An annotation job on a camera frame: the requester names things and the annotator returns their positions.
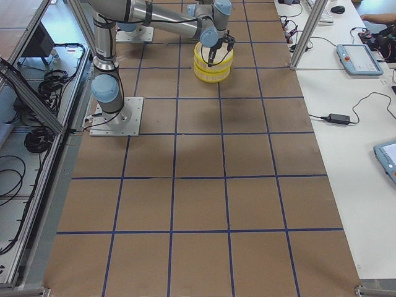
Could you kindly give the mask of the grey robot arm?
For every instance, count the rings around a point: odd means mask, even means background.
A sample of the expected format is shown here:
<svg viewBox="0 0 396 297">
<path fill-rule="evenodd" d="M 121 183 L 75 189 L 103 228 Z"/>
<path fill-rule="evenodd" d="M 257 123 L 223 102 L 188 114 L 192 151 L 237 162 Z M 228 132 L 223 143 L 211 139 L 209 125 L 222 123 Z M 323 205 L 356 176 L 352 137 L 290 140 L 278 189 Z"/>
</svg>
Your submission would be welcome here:
<svg viewBox="0 0 396 297">
<path fill-rule="evenodd" d="M 130 43 L 150 42 L 154 30 L 174 33 L 199 41 L 209 49 L 204 62 L 216 66 L 217 51 L 231 51 L 235 39 L 226 29 L 231 15 L 230 1 L 197 1 L 185 14 L 152 1 L 89 1 L 93 9 L 95 55 L 91 93 L 101 108 L 102 124 L 124 124 L 129 120 L 123 83 L 116 59 L 116 37 L 126 36 Z"/>
</svg>

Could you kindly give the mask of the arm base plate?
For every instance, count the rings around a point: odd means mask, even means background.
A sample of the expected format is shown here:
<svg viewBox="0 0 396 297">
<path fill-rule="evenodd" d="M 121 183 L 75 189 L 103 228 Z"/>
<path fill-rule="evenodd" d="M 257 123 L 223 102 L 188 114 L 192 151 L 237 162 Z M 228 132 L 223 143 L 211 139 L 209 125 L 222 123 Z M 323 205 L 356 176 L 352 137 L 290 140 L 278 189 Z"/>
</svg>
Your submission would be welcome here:
<svg viewBox="0 0 396 297">
<path fill-rule="evenodd" d="M 89 128 L 92 137 L 124 137 L 138 136 L 140 132 L 140 123 L 144 105 L 143 97 L 126 97 L 124 107 L 115 117 L 103 113 L 100 105 L 97 103 L 96 113 L 101 115 L 94 117 L 92 126 Z"/>
<path fill-rule="evenodd" d="M 128 32 L 117 29 L 116 42 L 117 43 L 150 43 L 153 40 L 153 27 L 136 27 L 134 31 Z"/>
</svg>

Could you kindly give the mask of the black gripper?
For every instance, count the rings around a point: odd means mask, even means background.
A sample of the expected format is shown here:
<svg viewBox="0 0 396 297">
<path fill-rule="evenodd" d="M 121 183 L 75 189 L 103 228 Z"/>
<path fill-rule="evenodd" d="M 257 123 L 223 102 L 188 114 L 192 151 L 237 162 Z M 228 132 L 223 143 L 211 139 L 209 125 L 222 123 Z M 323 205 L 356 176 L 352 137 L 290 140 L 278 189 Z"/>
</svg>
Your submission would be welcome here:
<svg viewBox="0 0 396 297">
<path fill-rule="evenodd" d="M 216 52 L 222 47 L 222 44 L 223 44 L 222 41 L 218 41 L 214 46 L 210 48 L 208 54 L 208 61 L 207 61 L 208 67 L 212 67 L 212 64 L 214 63 L 214 59 L 216 57 Z"/>
</svg>

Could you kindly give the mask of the person hand at desk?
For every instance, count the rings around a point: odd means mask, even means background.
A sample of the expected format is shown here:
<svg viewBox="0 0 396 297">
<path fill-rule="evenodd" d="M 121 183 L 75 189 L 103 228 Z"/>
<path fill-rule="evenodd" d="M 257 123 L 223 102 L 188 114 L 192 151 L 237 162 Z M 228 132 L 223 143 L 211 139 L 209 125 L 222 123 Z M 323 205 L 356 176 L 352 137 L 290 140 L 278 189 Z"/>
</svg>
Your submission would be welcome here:
<svg viewBox="0 0 396 297">
<path fill-rule="evenodd" d="M 394 13 L 384 13 L 384 14 L 362 14 L 360 15 L 361 20 L 368 21 L 373 24 L 390 25 L 395 22 Z"/>
</svg>

